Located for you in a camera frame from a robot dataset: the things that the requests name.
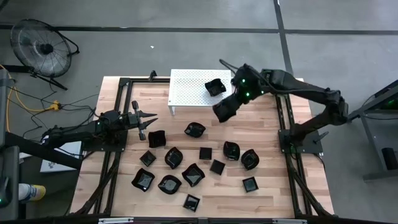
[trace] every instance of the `white perforated platform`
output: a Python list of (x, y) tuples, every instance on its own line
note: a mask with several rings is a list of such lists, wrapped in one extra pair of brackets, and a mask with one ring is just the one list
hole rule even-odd
[[(211, 97), (205, 83), (221, 79), (226, 92)], [(172, 69), (170, 75), (169, 107), (213, 106), (232, 93), (230, 70)]]

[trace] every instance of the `wooden table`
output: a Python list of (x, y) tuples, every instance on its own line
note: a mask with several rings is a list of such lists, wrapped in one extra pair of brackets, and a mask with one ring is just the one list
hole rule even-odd
[[(104, 77), (97, 104), (98, 112), (113, 109), (119, 78)], [(149, 126), (146, 134), (149, 131), (165, 130), (167, 145), (150, 149), (147, 141), (139, 140), (136, 130), (129, 131), (126, 150), (122, 153), (119, 166), (112, 216), (240, 218), (294, 216), (285, 158), (280, 153), (277, 138), (279, 120), (274, 96), (267, 94), (248, 105), (242, 105), (236, 116), (220, 124), (211, 108), (177, 108), (176, 115), (172, 117), (167, 107), (168, 94), (169, 84), (145, 83), (133, 86), (131, 100), (137, 100), (142, 111), (158, 114), (159, 119)], [(307, 100), (291, 96), (291, 101), (296, 122), (302, 123), (311, 118)], [(184, 133), (192, 121), (199, 122), (207, 128), (199, 139), (191, 138)], [(246, 171), (240, 160), (226, 160), (222, 151), (225, 141), (238, 143), (241, 154), (248, 149), (254, 149), (260, 157), (259, 165), (253, 170)], [(174, 170), (164, 162), (165, 154), (172, 147), (177, 147), (183, 153), (182, 163)], [(212, 147), (213, 159), (226, 164), (221, 176), (210, 172), (211, 161), (199, 160), (200, 147)], [(150, 167), (146, 167), (139, 160), (147, 150), (157, 158)], [(96, 152), (83, 162), (71, 212), (78, 210), (97, 187), (103, 157), (103, 152)], [(302, 157), (309, 189), (324, 208), (333, 213), (321, 162), (310, 154), (303, 154)], [(206, 175), (196, 187), (190, 187), (181, 175), (193, 163), (196, 163)], [(156, 176), (150, 189), (145, 193), (131, 185), (140, 168)], [(176, 176), (182, 182), (176, 194), (167, 195), (157, 187), (167, 174)], [(259, 190), (247, 194), (242, 180), (252, 176), (256, 178)], [(101, 211), (107, 199), (107, 192), (108, 188), (104, 191)], [(182, 207), (187, 194), (200, 198), (195, 213)], [(300, 190), (298, 195), (300, 208), (304, 211)]]

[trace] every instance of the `black fan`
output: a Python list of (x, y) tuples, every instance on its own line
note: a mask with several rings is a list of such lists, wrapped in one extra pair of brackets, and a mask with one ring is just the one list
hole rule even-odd
[[(76, 46), (74, 52), (71, 52), (68, 42)], [(9, 72), (28, 72), (35, 78), (67, 90), (54, 78), (68, 71), (72, 55), (80, 53), (77, 44), (51, 25), (35, 19), (24, 19), (11, 29), (11, 47), (24, 66), (5, 65)]]

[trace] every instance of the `gray floor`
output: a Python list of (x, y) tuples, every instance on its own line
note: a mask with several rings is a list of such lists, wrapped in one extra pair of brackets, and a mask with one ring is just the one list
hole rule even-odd
[[(286, 29), (398, 29), (398, 2), (394, 0), (279, 2)], [(73, 26), (277, 28), (271, 0), (13, 0), (0, 12), (1, 22), (25, 18)], [(219, 58), (235, 65), (246, 62), (258, 69), (284, 69), (278, 34), (62, 33), (80, 46), (81, 54), (73, 58), (69, 72), (58, 79), (70, 90), (59, 91), (50, 98), (61, 102), (98, 93), (105, 75), (148, 75), (151, 70), (169, 75), (171, 68), (221, 69)], [(0, 62), (18, 63), (9, 46), (9, 31), (0, 30), (0, 34)], [(287, 43), (295, 76), (341, 90), (350, 111), (397, 79), (397, 36), (288, 35)], [(15, 74), (14, 78), (21, 91), (39, 97), (51, 93), (48, 85), (27, 75)], [(22, 100), (33, 108), (40, 105), (27, 97)], [(93, 97), (82, 104), (95, 106), (96, 100)], [(311, 109), (318, 114), (323, 107), (311, 103)], [(71, 126), (87, 114), (49, 112), (39, 117), (48, 127)], [(33, 127), (30, 115), (12, 105), (11, 131), (22, 135)], [(398, 222), (398, 180), (368, 184), (362, 180), (364, 174), (376, 172), (380, 166), (359, 120), (324, 130), (330, 132), (322, 144), (335, 213), (346, 218)], [(29, 133), (27, 137), (39, 136), (43, 131)], [(75, 182), (72, 176), (65, 180)], [(63, 214), (70, 199), (66, 195), (54, 190), (51, 197), (60, 201), (57, 209), (50, 209), (45, 201), (35, 208), (38, 207), (40, 216)]]

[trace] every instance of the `table leg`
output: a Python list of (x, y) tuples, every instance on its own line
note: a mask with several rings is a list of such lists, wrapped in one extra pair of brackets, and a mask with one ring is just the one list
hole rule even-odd
[(172, 116), (174, 116), (175, 115), (175, 107), (174, 106), (169, 106), (169, 110), (170, 110), (170, 114)]

